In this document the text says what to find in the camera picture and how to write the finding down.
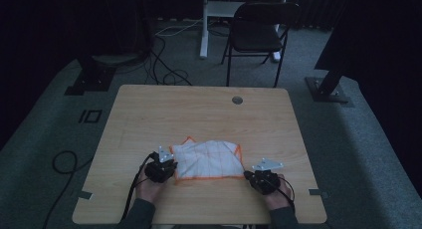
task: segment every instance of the table leg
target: table leg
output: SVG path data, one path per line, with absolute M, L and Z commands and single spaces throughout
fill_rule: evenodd
M 201 59 L 207 58 L 207 51 L 208 51 L 208 11 L 207 11 L 208 0 L 204 0 L 203 6 L 203 17 L 202 17 L 202 40 L 201 40 L 201 52 L 199 57 Z

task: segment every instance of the wrist sleeve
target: wrist sleeve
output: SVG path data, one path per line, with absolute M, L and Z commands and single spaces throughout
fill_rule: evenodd
M 273 229 L 297 229 L 298 219 L 292 207 L 282 207 L 270 211 L 271 226 Z
M 155 206 L 145 200 L 136 198 L 124 220 L 118 223 L 116 229 L 148 229 L 155 213 Z

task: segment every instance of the wooden table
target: wooden table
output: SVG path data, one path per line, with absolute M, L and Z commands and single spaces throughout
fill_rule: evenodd
M 236 105 L 234 97 L 243 102 Z M 73 219 L 79 224 L 117 223 L 139 165 L 160 145 L 186 136 L 239 143 L 244 166 L 262 157 L 281 161 L 296 192 L 301 223 L 323 223 L 326 214 L 289 99 L 281 89 L 122 86 L 117 94 Z M 244 179 L 170 178 L 156 203 L 154 224 L 268 224 L 262 200 Z

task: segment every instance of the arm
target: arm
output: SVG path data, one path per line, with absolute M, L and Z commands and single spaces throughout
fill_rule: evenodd
M 143 169 L 137 183 L 136 199 L 126 218 L 118 223 L 116 229 L 147 229 L 151 226 L 155 213 L 154 202 L 164 189 L 165 182 L 158 183 L 147 179 Z
M 285 178 L 283 174 L 279 174 L 279 177 Z M 289 197 L 292 194 L 292 190 L 287 187 L 286 182 L 280 179 L 280 187 L 286 195 Z M 264 200 L 268 209 L 270 210 L 271 217 L 271 228 L 275 229 L 295 229 L 298 228 L 298 219 L 290 206 L 286 197 L 279 191 L 275 191 L 269 195 L 264 196 Z

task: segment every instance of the gray carpet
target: gray carpet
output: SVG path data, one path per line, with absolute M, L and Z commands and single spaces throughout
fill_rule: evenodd
M 158 27 L 169 24 L 188 23 L 159 23 Z M 227 33 L 226 28 L 212 29 Z M 322 78 L 326 74 L 315 71 L 314 65 L 328 38 L 329 32 L 319 30 L 291 31 L 279 81 L 279 88 L 290 93 L 327 214 L 326 224 L 301 228 L 422 228 L 421 198 L 357 83 L 347 78 L 340 81 L 353 107 L 312 99 L 304 78 Z M 226 65 L 220 65 L 220 61 L 226 38 L 210 35 L 206 60 L 199 59 L 198 29 L 163 39 L 166 47 L 161 59 L 168 67 L 188 73 L 187 79 L 194 86 L 225 86 Z M 158 53 L 161 46 L 157 40 L 154 52 Z M 126 57 L 99 58 L 108 63 L 122 59 Z M 234 59 L 231 86 L 271 87 L 277 65 L 260 65 L 260 61 Z M 108 92 L 86 92 L 83 96 L 64 96 L 81 70 L 76 61 L 57 74 L 0 151 L 0 228 L 43 228 L 49 210 L 71 176 L 53 170 L 54 156 L 72 150 L 78 155 L 78 165 L 92 158 L 118 88 L 125 84 L 155 84 L 147 74 L 150 63 L 120 67 Z M 159 79 L 166 73 L 162 65 L 157 65 Z M 102 111 L 102 115 L 97 123 L 80 122 L 83 111 Z M 61 170 L 71 170 L 72 165 L 69 154 L 58 158 Z M 48 228 L 112 228 L 76 225 L 72 221 L 77 193 L 88 170 L 84 167 L 75 173 L 51 214 Z

